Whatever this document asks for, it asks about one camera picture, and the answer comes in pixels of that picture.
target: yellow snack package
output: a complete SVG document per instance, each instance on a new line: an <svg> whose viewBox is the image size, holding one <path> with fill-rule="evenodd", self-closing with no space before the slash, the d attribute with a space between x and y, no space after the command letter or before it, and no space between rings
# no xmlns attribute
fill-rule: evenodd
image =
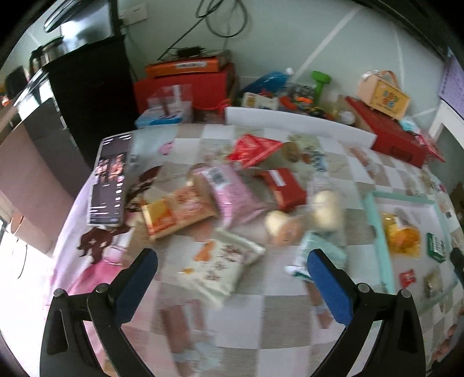
<svg viewBox="0 0 464 377"><path fill-rule="evenodd" d="M420 256L420 231L395 214L382 213L382 223L391 253Z"/></svg>

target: wall outlet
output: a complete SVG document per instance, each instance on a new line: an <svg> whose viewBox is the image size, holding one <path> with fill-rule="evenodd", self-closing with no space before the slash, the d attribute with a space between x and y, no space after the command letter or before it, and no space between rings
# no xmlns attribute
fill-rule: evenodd
<svg viewBox="0 0 464 377"><path fill-rule="evenodd" d="M133 6L122 13L124 25L132 25L147 18L147 3Z"/></svg>

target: red plastic wrapper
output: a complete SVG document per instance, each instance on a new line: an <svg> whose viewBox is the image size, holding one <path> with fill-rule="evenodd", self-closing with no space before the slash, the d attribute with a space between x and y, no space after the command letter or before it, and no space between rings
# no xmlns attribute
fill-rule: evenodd
<svg viewBox="0 0 464 377"><path fill-rule="evenodd" d="M235 144L229 161L238 161L242 168L249 168L264 161L282 146L282 142L250 134L243 135Z"/></svg>
<svg viewBox="0 0 464 377"><path fill-rule="evenodd" d="M407 288L412 283L416 282L416 274L411 268L409 271L400 273L400 283L403 288Z"/></svg>
<svg viewBox="0 0 464 377"><path fill-rule="evenodd" d="M290 212L296 206L306 204L306 191L304 191L292 172L287 168L262 171L257 174L266 181L279 205L279 211Z"/></svg>

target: plastic bottle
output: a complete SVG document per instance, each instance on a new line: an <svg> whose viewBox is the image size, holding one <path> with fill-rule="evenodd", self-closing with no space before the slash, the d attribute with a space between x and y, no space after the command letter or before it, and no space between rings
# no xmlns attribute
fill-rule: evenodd
<svg viewBox="0 0 464 377"><path fill-rule="evenodd" d="M288 79L294 74L293 69L287 68L285 72L273 71L253 81L251 84L243 88L243 93L260 94L263 90L270 93L276 93L283 88Z"/></svg>

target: smartphone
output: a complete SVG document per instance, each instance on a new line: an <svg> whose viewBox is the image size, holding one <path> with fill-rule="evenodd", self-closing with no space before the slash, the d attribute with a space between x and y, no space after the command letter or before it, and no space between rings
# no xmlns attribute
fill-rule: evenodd
<svg viewBox="0 0 464 377"><path fill-rule="evenodd" d="M106 137L92 172L87 224L118 227L123 223L132 132Z"/></svg>

